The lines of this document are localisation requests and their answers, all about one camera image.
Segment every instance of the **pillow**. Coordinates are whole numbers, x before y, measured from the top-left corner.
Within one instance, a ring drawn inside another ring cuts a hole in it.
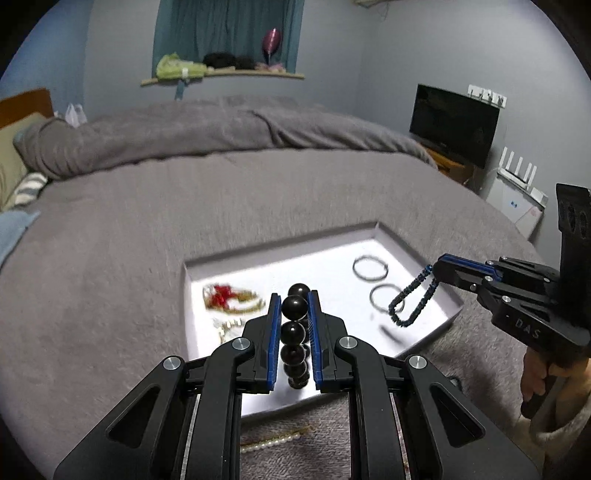
[[[20,210],[0,213],[0,267],[38,216],[39,212],[29,214]]]
[[[30,173],[21,180],[17,188],[6,202],[5,210],[12,207],[23,207],[29,205],[33,200],[37,200],[39,193],[47,184],[48,178],[39,172]]]
[[[0,211],[2,212],[7,209],[7,201],[12,192],[27,174],[27,168],[12,144],[14,137],[23,129],[45,119],[40,113],[32,113],[18,122],[0,128]]]

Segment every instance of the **human hand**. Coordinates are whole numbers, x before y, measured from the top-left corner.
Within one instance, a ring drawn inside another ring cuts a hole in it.
[[[591,362],[588,358],[575,362],[569,368],[560,368],[552,364],[548,369],[544,358],[528,347],[523,357],[521,377],[521,394],[524,401],[530,401],[534,393],[544,395],[545,378],[548,375],[568,379],[558,395],[557,402],[586,401],[591,393]]]

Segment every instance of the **teal curtain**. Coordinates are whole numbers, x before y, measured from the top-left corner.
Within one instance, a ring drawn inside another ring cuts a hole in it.
[[[273,28],[283,40],[271,60],[294,73],[303,11],[304,0],[160,0],[152,75],[160,59],[174,52],[192,61],[220,51],[264,61],[262,39]]]

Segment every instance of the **plastic bag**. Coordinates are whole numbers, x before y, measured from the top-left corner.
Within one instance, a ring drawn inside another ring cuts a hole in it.
[[[85,124],[88,120],[82,109],[82,105],[77,103],[76,105],[68,105],[66,110],[66,122],[68,122],[74,128],[78,128],[82,124]]]

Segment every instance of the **pink balloon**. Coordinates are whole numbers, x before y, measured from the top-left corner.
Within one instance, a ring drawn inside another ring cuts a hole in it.
[[[276,28],[269,30],[265,35],[265,38],[262,39],[262,50],[267,59],[267,63],[273,54],[279,49],[280,44],[281,32]]]

